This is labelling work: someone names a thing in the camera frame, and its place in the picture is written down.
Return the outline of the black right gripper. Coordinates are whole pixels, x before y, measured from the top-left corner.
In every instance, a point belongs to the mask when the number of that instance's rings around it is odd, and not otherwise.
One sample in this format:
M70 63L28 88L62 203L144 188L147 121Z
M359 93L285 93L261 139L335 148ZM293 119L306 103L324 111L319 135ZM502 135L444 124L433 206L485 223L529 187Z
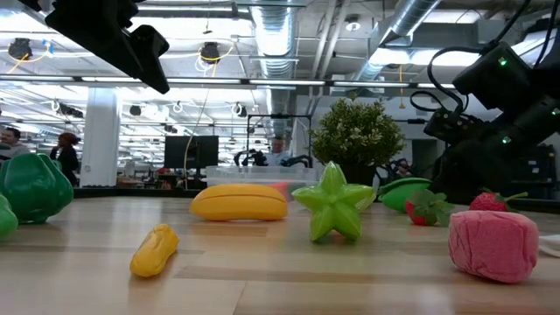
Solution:
M509 126L445 126L437 180L510 180Z

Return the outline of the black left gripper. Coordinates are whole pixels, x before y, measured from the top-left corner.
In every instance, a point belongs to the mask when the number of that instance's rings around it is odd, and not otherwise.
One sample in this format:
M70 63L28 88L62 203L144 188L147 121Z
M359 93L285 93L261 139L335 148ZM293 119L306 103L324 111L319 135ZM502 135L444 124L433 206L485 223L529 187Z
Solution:
M138 13L132 0L18 0L36 12L49 13L45 23L107 61L130 77L137 77L160 94L169 84L159 57L170 47L152 26L142 24L130 35L127 28Z

